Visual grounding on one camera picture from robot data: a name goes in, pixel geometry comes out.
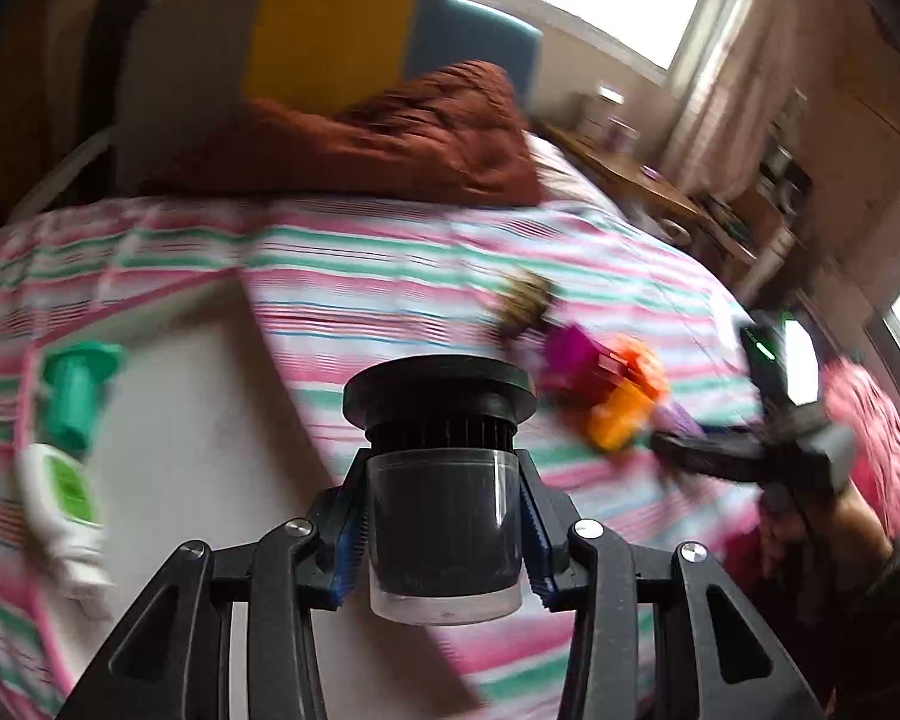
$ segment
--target green label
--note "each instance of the green label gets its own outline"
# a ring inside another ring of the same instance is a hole
[[[56,502],[68,519],[98,524],[80,472],[63,458],[50,455],[50,479]]]

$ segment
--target striped bedspread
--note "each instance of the striped bedspread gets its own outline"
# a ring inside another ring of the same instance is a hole
[[[343,384],[375,362],[413,354],[498,356],[488,331],[494,291],[518,266],[559,285],[560,310],[592,332],[626,332],[658,351],[673,397],[692,415],[731,423],[756,400],[722,346],[702,266],[599,209],[551,203],[466,210],[368,199],[108,200],[0,230],[0,699],[19,717],[53,716],[62,696],[34,626],[32,564],[13,475],[11,432],[30,340],[91,308],[195,271],[241,266],[254,312],[304,422],[343,476],[364,440],[341,415]],[[531,349],[525,349],[528,360]],[[720,548],[754,523],[754,493],[699,481],[661,485],[643,445],[613,458],[588,449],[544,402],[518,433],[551,485],[625,538]],[[522,610],[434,631],[487,700],[482,714],[553,717],[572,629],[526,593]],[[653,660],[650,615],[641,662]],[[648,668],[642,688],[649,689]]]

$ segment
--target white pillow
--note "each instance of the white pillow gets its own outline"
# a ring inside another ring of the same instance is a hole
[[[543,187],[544,202],[549,200],[576,200],[595,205],[624,218],[620,209],[576,167],[567,162],[559,148],[549,141],[524,132],[530,156],[536,163],[536,177]]]

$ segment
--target human hand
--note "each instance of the human hand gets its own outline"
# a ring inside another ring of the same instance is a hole
[[[864,589],[880,575],[893,544],[860,490],[850,482],[832,499],[801,496],[810,527],[829,548],[836,571],[837,590]],[[796,508],[772,514],[760,512],[760,567],[767,579],[778,574],[787,548],[807,539],[803,518]]]

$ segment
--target teal bottle cap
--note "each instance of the teal bottle cap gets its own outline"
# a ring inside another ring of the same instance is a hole
[[[83,341],[50,352],[43,380],[50,388],[43,418],[46,441],[71,457],[82,457],[93,445],[103,400],[103,384],[125,360],[116,343]]]

